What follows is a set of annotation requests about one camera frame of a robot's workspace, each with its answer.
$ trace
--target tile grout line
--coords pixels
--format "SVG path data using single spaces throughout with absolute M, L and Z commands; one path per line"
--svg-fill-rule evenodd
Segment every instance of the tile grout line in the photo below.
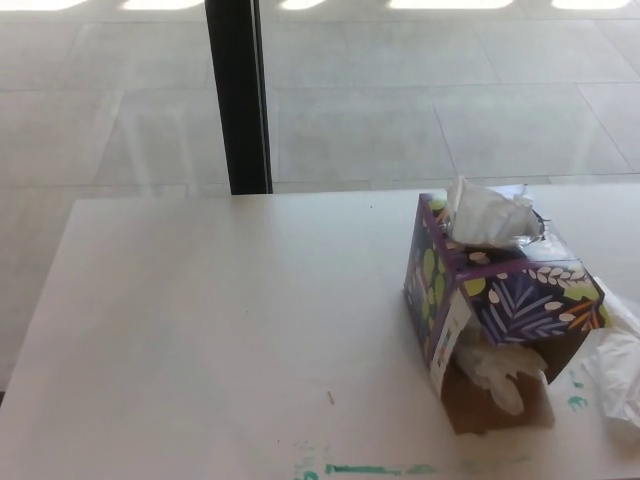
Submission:
M 614 48 L 614 50 L 615 50 L 616 52 L 618 52 L 618 54 L 620 54 L 620 56 L 622 57 L 622 59 L 623 59 L 625 62 L 627 62 L 627 65 L 629 65 L 629 67 L 631 67 L 631 70 L 633 70 L 633 71 L 636 73 L 636 76 L 638 77 L 638 80 L 636 80 L 636 82 L 640 81 L 640 72 L 639 72 L 639 71 L 638 71 L 638 70 L 633 66 L 633 64 L 629 61 L 629 59 L 627 58 L 627 56 L 626 56 L 624 53 L 622 53 L 622 50 L 620 50 L 620 49 L 618 48 L 618 46 L 616 45 L 616 43 L 615 43 L 611 38 L 609 38 L 609 35 L 607 35 L 607 34 L 606 34 L 606 32 L 605 32 L 603 29 L 601 29 L 601 28 L 600 28 L 600 24 L 601 24 L 602 22 L 603 22 L 603 20 L 594 20 L 594 21 L 593 21 L 593 24 L 595 25 L 596 30 L 598 30 L 598 32 L 600 33 L 600 35 L 602 36 L 602 38 L 604 38 L 604 39 L 609 43 L 609 45 L 611 45 L 611 46 Z
M 447 136 L 444 133 L 444 127 L 442 126 L 442 121 L 440 120 L 440 114 L 438 113 L 438 108 L 436 107 L 436 102 L 435 102 L 431 87 L 429 87 L 428 92 L 429 92 L 429 98 L 431 100 L 431 108 L 433 108 L 433 113 L 436 115 L 436 120 L 438 121 L 438 127 L 440 128 L 440 135 L 442 135 L 442 140 L 444 141 L 444 145 L 447 149 L 447 154 L 449 155 L 449 161 L 451 162 L 451 166 L 453 167 L 453 173 L 457 177 L 458 175 L 460 175 L 460 172 L 458 172 L 458 166 L 456 165 L 456 162 L 453 160 L 453 152 L 451 151 L 451 146 L 449 145 Z
M 498 79 L 498 85 L 504 85 L 504 80 L 502 79 L 502 77 L 498 73 L 498 69 L 494 65 L 493 60 L 491 60 L 491 57 L 489 56 L 489 51 L 487 50 L 487 46 L 482 41 L 482 37 L 480 36 L 480 33 L 478 33 L 478 29 L 476 28 L 476 25 L 477 25 L 477 23 L 474 23 L 471 26 L 471 29 L 473 31 L 473 36 L 475 37 L 476 41 L 478 42 L 478 45 L 480 45 L 480 48 L 484 52 L 484 56 L 487 59 L 487 62 L 489 62 L 489 65 L 491 66 L 491 69 L 493 70 L 493 73 L 495 74 L 496 78 Z
M 587 108 L 589 109 L 589 111 L 593 114 L 595 119 L 598 121 L 598 125 L 600 125 L 600 128 L 602 128 L 604 133 L 607 134 L 607 137 L 609 137 L 609 140 L 611 140 L 611 143 L 613 143 L 614 147 L 616 147 L 616 151 L 620 154 L 620 156 L 622 157 L 624 162 L 629 167 L 630 172 L 627 172 L 627 174 L 637 173 L 636 170 L 629 163 L 629 160 L 627 159 L 627 157 L 620 150 L 620 147 L 618 146 L 616 141 L 613 139 L 613 136 L 611 135 L 611 133 L 609 133 L 609 130 L 607 130 L 607 127 L 605 127 L 604 124 L 602 123 L 602 121 L 600 120 L 600 117 L 598 116 L 596 111 L 593 109 L 593 107 L 589 103 L 589 100 L 587 99 L 587 97 L 584 95 L 584 93 L 582 93 L 582 90 L 580 90 L 580 85 L 576 83 L 576 84 L 574 84 L 574 88 L 577 90 L 578 95 L 580 95 L 580 98 L 582 98 L 582 101 L 587 105 Z

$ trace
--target leaf pattern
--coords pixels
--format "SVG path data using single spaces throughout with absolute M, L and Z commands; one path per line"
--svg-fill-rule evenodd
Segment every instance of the leaf pattern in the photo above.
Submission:
M 561 280 L 563 274 L 567 274 L 568 280 Z M 603 295 L 584 268 L 531 266 L 509 272 L 506 277 L 494 274 L 484 280 L 480 292 L 477 290 L 481 282 L 477 279 L 465 282 L 465 287 L 469 291 L 468 284 L 477 282 L 472 304 L 495 344 L 536 340 L 562 335 L 568 330 L 605 325 L 606 317 L 600 313 Z

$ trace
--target crumpled tissue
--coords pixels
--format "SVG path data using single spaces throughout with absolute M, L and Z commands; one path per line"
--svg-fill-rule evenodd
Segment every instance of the crumpled tissue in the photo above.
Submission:
M 519 344 L 490 345 L 475 319 L 470 320 L 460 333 L 453 355 L 467 377 L 489 390 L 493 401 L 511 415 L 519 415 L 524 410 L 522 397 L 512 378 L 515 379 L 518 372 L 538 378 L 547 368 L 544 359 L 530 348 Z
M 511 248 L 540 234 L 526 185 L 507 198 L 458 177 L 447 190 L 447 204 L 449 234 L 458 243 Z
M 605 292 L 612 328 L 583 365 L 599 390 L 611 433 L 636 443 L 640 441 L 640 309 L 596 280 Z

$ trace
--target green paint stain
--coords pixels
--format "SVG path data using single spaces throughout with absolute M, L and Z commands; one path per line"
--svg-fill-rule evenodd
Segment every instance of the green paint stain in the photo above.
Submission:
M 402 470 L 397 468 L 377 467 L 373 465 L 330 465 L 324 469 L 324 473 L 330 475 L 332 473 L 368 473 L 375 475 L 393 475 L 399 477 Z
M 438 470 L 428 463 L 412 465 L 404 471 L 405 475 L 428 475 L 430 473 L 438 473 Z

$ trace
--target white table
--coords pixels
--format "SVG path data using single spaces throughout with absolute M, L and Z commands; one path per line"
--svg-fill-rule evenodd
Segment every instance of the white table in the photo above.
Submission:
M 640 187 L 534 193 L 594 274 L 636 293 Z M 588 384 L 589 408 L 571 411 L 567 375 L 553 429 L 451 433 L 401 295 L 416 203 L 78 202 L 0 409 L 0 477 L 639 477 Z

